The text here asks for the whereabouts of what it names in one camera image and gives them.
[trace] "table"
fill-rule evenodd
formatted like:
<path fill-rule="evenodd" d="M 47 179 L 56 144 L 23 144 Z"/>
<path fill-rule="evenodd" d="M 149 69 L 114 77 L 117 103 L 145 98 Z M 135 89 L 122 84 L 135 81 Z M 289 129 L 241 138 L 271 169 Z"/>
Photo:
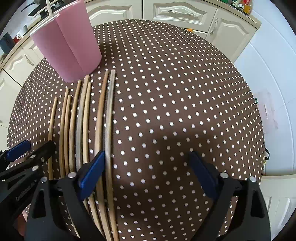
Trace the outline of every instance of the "table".
<path fill-rule="evenodd" d="M 121 20 L 94 27 L 94 34 L 102 61 L 91 74 L 89 157 L 94 157 L 104 70 L 115 69 L 112 171 L 120 240 L 190 240 L 212 201 L 188 166 L 188 152 L 198 151 L 233 178 L 252 175 L 260 181 L 264 137 L 252 93 L 218 49 L 179 27 Z M 43 59 L 22 87 L 11 115 L 8 145 L 29 139 L 35 150 L 47 141 L 51 107 L 54 97 L 59 98 L 55 178 L 62 101 L 65 89 L 74 95 L 76 85 L 64 82 Z M 220 234 L 227 232 L 235 203 L 233 198 Z M 73 230 L 66 208 L 65 220 Z"/>

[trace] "metal rivet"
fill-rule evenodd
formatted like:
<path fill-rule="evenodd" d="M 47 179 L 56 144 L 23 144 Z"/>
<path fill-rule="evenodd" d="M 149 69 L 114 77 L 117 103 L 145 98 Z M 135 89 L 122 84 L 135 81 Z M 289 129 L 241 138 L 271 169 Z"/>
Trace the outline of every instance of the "metal rivet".
<path fill-rule="evenodd" d="M 33 167 L 32 167 L 32 171 L 34 172 L 34 171 L 36 171 L 38 168 L 39 168 L 39 166 L 33 166 Z"/>
<path fill-rule="evenodd" d="M 41 177 L 40 182 L 44 183 L 47 181 L 47 177 Z"/>
<path fill-rule="evenodd" d="M 256 179 L 255 177 L 253 177 L 253 176 L 249 177 L 249 179 L 250 179 L 250 181 L 253 182 L 253 183 L 257 181 L 257 179 Z"/>
<path fill-rule="evenodd" d="M 228 174 L 226 173 L 226 172 L 221 172 L 220 173 L 220 177 L 222 177 L 222 178 L 228 178 L 229 176 L 228 176 Z"/>
<path fill-rule="evenodd" d="M 76 177 L 76 172 L 70 172 L 68 174 L 68 178 L 74 178 L 74 177 Z"/>

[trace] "pink cup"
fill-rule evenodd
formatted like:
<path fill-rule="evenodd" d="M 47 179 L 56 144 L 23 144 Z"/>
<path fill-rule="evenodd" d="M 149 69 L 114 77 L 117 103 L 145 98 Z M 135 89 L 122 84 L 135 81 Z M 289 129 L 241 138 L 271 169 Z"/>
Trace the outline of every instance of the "pink cup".
<path fill-rule="evenodd" d="M 83 79 L 101 62 L 98 47 L 83 0 L 54 13 L 30 34 L 51 66 L 66 82 Z"/>

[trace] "brown tablecloth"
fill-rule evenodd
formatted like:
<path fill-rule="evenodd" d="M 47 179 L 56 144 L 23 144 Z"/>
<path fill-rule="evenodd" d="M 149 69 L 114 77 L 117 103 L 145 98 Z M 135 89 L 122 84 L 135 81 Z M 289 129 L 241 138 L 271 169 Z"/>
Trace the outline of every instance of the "brown tablecloth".
<path fill-rule="evenodd" d="M 89 156 L 94 157 L 104 72 L 114 68 L 113 188 L 120 239 L 190 240 L 212 205 L 188 165 L 190 151 L 234 178 L 260 180 L 264 138 L 252 93 L 218 49 L 179 27 L 122 20 L 96 26 L 94 33 L 102 61 L 91 74 Z M 55 178 L 63 97 L 66 88 L 74 95 L 76 85 L 64 82 L 43 59 L 22 87 L 10 119 L 8 145 L 29 139 L 35 150 L 47 141 L 51 107 L 59 98 Z M 221 234 L 234 207 L 235 199 Z M 73 230 L 66 208 L 65 220 Z"/>

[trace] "drawer handle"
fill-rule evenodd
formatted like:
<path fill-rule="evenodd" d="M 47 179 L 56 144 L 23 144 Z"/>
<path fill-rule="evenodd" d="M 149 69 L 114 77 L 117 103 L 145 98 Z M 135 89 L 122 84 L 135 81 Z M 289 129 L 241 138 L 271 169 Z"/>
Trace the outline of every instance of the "drawer handle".
<path fill-rule="evenodd" d="M 169 10 L 168 12 L 178 13 L 178 14 L 183 14 L 183 15 L 189 15 L 189 16 L 193 16 L 194 17 L 194 14 L 193 13 L 178 12 L 178 11 L 175 11 L 175 10 Z"/>
<path fill-rule="evenodd" d="M 216 19 L 215 19 L 215 27 L 214 27 L 213 30 L 210 32 L 210 35 L 212 35 L 212 34 L 215 32 L 215 30 L 216 30 L 216 28 L 217 28 L 217 26 L 218 26 L 218 21 L 219 21 L 219 19 L 216 18 Z"/>
<path fill-rule="evenodd" d="M 30 65 L 34 66 L 34 64 L 29 60 L 29 58 L 27 57 L 27 55 L 24 54 L 24 56 L 26 57 L 27 62 L 28 62 Z"/>

